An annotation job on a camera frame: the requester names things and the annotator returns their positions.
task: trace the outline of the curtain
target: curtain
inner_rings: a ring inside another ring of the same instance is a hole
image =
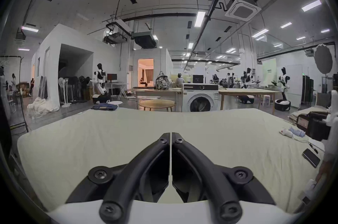
[[[147,82],[151,82],[154,77],[154,70],[153,69],[146,69],[146,77],[147,77]]]

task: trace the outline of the backpack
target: backpack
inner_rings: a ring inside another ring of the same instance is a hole
[[[165,74],[163,74],[162,71],[159,72],[159,75],[156,78],[155,89],[158,89],[158,90],[169,89],[168,76],[166,76]]]

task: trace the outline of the round wooden table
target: round wooden table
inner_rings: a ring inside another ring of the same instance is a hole
[[[172,112],[172,107],[175,106],[175,102],[172,100],[144,100],[141,101],[139,105],[143,107],[144,111],[146,108],[149,108],[150,110],[152,108],[167,108],[167,112],[169,112],[168,108],[170,108],[170,111]]]

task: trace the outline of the washing machine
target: washing machine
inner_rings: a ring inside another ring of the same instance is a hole
[[[218,84],[183,83],[182,112],[219,110]]]

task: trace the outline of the wooden table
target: wooden table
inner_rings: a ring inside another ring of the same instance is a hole
[[[157,90],[153,88],[134,88],[135,96],[136,96],[136,108],[138,109],[138,96],[159,96],[159,97],[174,97],[175,108],[177,105],[177,94],[182,93],[182,88],[169,88],[167,90]]]
[[[264,90],[264,89],[239,89],[239,88],[223,88],[219,89],[219,94],[222,95],[221,110],[223,110],[224,96],[225,95],[270,95],[273,99],[273,114],[274,114],[274,102],[277,91]],[[261,101],[258,102],[258,109],[260,108]]]
[[[172,112],[172,107],[175,106],[175,102],[172,100],[144,100],[141,101],[139,105],[143,107],[144,111],[146,108],[149,108],[150,110],[152,108],[167,108],[167,112],[169,112],[168,108],[170,108],[170,111]]]

